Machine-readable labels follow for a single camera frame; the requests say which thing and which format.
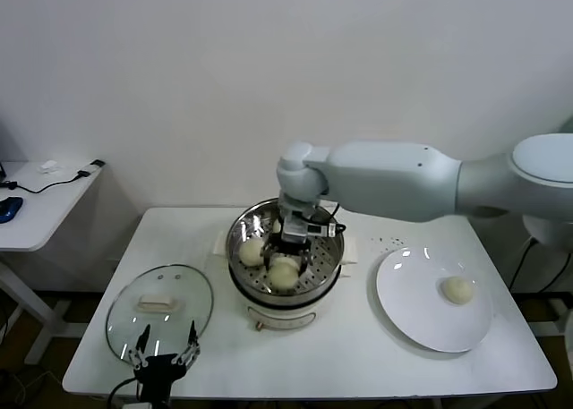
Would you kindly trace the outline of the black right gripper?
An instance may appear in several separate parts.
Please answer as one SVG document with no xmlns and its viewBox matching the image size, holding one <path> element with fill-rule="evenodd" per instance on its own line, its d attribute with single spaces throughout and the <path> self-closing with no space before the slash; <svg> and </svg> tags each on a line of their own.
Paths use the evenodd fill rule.
<svg viewBox="0 0 573 409">
<path fill-rule="evenodd" d="M 309 266 L 312 265 L 312 243 L 306 240 L 303 243 L 299 242 L 286 242 L 282 239 L 279 233 L 270 234 L 267 242 L 261 249 L 261 256 L 263 259 L 263 266 L 266 270 L 270 270 L 270 263 L 276 253 L 286 255 L 299 255 L 300 268 L 299 276 L 301 277 Z"/>
</svg>

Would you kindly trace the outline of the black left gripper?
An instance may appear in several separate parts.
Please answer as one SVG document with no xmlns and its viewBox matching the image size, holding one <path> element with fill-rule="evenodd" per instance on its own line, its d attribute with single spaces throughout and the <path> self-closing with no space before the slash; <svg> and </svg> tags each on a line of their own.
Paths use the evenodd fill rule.
<svg viewBox="0 0 573 409">
<path fill-rule="evenodd" d="M 149 356 L 145 360 L 150 330 L 151 325 L 147 324 L 139 334 L 135 347 L 128 351 L 129 361 L 135 368 L 134 377 L 141 385 L 138 400 L 143 403 L 169 403 L 173 384 L 187 372 L 185 365 L 193 365 L 201 353 L 195 321 L 192 321 L 189 329 L 187 346 L 178 356 L 162 354 Z"/>
</svg>

